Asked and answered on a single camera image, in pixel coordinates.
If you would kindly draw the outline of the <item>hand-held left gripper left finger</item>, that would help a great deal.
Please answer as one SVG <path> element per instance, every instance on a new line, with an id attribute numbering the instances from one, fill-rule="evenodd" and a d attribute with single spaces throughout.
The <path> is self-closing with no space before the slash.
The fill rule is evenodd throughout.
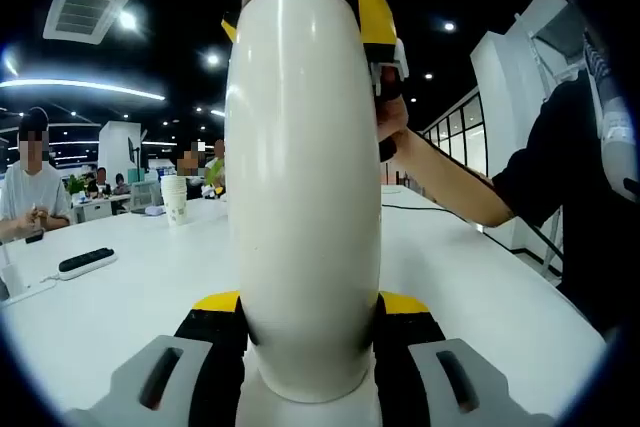
<path id="1" fill-rule="evenodd" d="M 108 393 L 69 410 L 69 426 L 233 426 L 248 325 L 237 291 L 198 301 L 174 335 L 160 335 L 116 368 Z"/>

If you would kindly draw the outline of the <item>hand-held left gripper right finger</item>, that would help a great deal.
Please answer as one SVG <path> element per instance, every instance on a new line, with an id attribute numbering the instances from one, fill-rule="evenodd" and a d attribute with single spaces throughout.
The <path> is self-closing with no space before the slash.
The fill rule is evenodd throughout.
<path id="1" fill-rule="evenodd" d="M 421 301 L 381 291 L 372 322 L 373 379 L 383 426 L 551 426 L 510 395 L 506 376 L 447 339 Z"/>

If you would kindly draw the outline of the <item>person's right hand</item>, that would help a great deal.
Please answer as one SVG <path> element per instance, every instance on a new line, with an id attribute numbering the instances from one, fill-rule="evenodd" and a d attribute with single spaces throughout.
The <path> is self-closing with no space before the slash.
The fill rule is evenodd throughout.
<path id="1" fill-rule="evenodd" d="M 402 96 L 379 103 L 376 107 L 376 120 L 379 142 L 390 139 L 399 149 L 408 145 L 409 115 Z"/>

